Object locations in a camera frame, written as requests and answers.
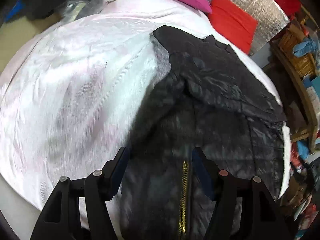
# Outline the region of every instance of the wooden shelf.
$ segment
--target wooden shelf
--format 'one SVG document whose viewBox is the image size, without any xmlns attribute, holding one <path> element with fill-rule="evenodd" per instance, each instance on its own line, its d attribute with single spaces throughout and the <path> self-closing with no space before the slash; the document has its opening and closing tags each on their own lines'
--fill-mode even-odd
<svg viewBox="0 0 320 240">
<path fill-rule="evenodd" d="M 315 141 L 316 141 L 316 134 L 317 134 L 317 118 L 316 114 L 313 110 L 313 106 L 311 100 L 307 94 L 307 90 L 300 79 L 300 76 L 290 63 L 290 61 L 286 58 L 283 52 L 279 49 L 278 45 L 274 42 L 270 42 L 271 50 L 273 54 L 278 58 L 281 62 L 283 67 L 285 68 L 286 72 L 288 73 L 297 93 L 301 99 L 304 111 L 307 117 L 307 127 L 301 129 L 295 134 L 290 136 L 291 142 L 296 142 L 302 139 L 309 139 L 309 150 L 310 154 L 314 153 L 315 151 Z"/>
</svg>

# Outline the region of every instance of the clutter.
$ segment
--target clutter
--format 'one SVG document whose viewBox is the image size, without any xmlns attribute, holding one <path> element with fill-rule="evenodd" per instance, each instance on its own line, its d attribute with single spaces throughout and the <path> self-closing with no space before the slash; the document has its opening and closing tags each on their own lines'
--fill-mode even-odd
<svg viewBox="0 0 320 240">
<path fill-rule="evenodd" d="M 296 235 L 296 240 L 299 240 L 304 235 L 307 229 L 311 226 L 317 214 L 318 211 L 316 205 L 314 205 L 313 203 L 308 204 L 307 208 L 302 214 L 304 217 L 300 222 L 299 231 Z"/>
<path fill-rule="evenodd" d="M 293 216 L 295 210 L 303 202 L 307 184 L 298 182 L 294 176 L 290 177 L 289 187 L 281 198 L 281 212 L 284 216 Z"/>
<path fill-rule="evenodd" d="M 310 77 L 314 77 L 316 75 L 316 63 L 312 54 L 307 53 L 300 58 L 292 54 L 293 47 L 302 42 L 304 38 L 305 35 L 303 34 L 303 31 L 295 24 L 290 24 L 279 41 L 278 47 L 301 78 L 307 74 L 309 74 Z"/>
<path fill-rule="evenodd" d="M 69 23 L 83 17 L 102 11 L 104 0 L 67 0 L 60 14 L 64 23 Z"/>
<path fill-rule="evenodd" d="M 304 31 L 305 38 L 302 39 L 302 42 L 295 45 L 292 49 L 292 54 L 296 57 L 303 57 L 308 53 L 312 53 L 313 58 L 316 63 L 317 73 L 320 70 L 320 42 L 318 35 L 315 31 L 310 29 L 305 25 L 300 25 Z"/>
<path fill-rule="evenodd" d="M 298 216 L 299 216 L 300 214 L 302 214 L 302 212 L 307 208 L 307 206 L 310 204 L 311 198 L 312 198 L 312 195 L 309 194 L 309 196 L 307 197 L 307 199 L 304 200 L 304 201 L 297 207 L 297 209 L 295 210 L 295 212 L 294 212 L 294 214 L 293 214 L 293 219 L 294 219 L 294 220 L 297 220 Z"/>
<path fill-rule="evenodd" d="M 297 149 L 297 143 L 294 142 L 291 144 L 291 163 L 295 166 L 297 171 L 301 173 L 303 169 L 303 165 L 301 161 L 299 160 L 299 154 L 298 154 L 298 149 Z"/>
</svg>

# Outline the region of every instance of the floor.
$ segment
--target floor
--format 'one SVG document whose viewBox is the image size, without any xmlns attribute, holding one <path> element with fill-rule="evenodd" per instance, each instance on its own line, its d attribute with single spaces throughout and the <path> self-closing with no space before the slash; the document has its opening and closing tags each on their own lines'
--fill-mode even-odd
<svg viewBox="0 0 320 240">
<path fill-rule="evenodd" d="M 0 210 L 3 216 L 20 240 L 29 240 L 40 211 L 16 193 L 1 174 L 0 191 Z"/>
<path fill-rule="evenodd" d="M 0 73 L 22 45 L 59 20 L 57 14 L 52 14 L 41 20 L 29 21 L 23 17 L 11 23 L 4 23 L 0 28 Z"/>
</svg>

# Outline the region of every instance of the blue cloth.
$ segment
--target blue cloth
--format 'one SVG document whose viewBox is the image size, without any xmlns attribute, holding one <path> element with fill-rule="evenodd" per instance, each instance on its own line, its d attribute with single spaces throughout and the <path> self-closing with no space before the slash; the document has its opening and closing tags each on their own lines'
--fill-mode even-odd
<svg viewBox="0 0 320 240">
<path fill-rule="evenodd" d="M 296 238 L 297 238 L 297 237 L 302 237 L 306 231 L 307 231 L 306 229 L 299 230 L 299 231 L 297 232 L 297 234 L 296 234 Z"/>
<path fill-rule="evenodd" d="M 305 76 L 302 82 L 305 88 L 312 87 L 312 81 L 310 81 L 309 77 Z"/>
<path fill-rule="evenodd" d="M 24 8 L 24 4 L 21 2 L 21 0 L 17 1 L 17 3 L 15 4 L 15 6 L 11 9 L 11 11 L 8 13 L 8 15 L 6 16 L 6 18 L 4 19 L 4 22 L 9 21 L 12 16 L 14 16 L 15 14 L 17 14 L 19 11 L 21 11 Z"/>
<path fill-rule="evenodd" d="M 296 57 L 302 57 L 309 52 L 314 52 L 318 50 L 318 44 L 309 37 L 305 37 L 301 43 L 293 47 L 292 53 Z"/>
<path fill-rule="evenodd" d="M 312 83 L 312 86 L 315 88 L 315 91 L 318 97 L 320 98 L 320 77 L 316 77 L 311 81 L 311 83 Z"/>
<path fill-rule="evenodd" d="M 298 154 L 303 160 L 309 156 L 309 148 L 306 141 L 297 141 L 297 149 Z"/>
</svg>

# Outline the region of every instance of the wicker basket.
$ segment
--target wicker basket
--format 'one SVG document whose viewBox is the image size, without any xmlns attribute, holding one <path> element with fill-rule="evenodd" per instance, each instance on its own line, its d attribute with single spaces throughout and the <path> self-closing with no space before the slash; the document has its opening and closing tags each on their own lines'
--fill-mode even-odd
<svg viewBox="0 0 320 240">
<path fill-rule="evenodd" d="M 295 25 L 291 24 L 286 33 L 282 36 L 278 46 L 294 66 L 300 77 L 304 77 L 307 74 L 314 76 L 316 75 L 316 63 L 313 55 L 308 53 L 303 57 L 296 57 L 292 54 L 293 47 L 302 42 L 304 38 L 305 35 L 303 32 Z"/>
</svg>

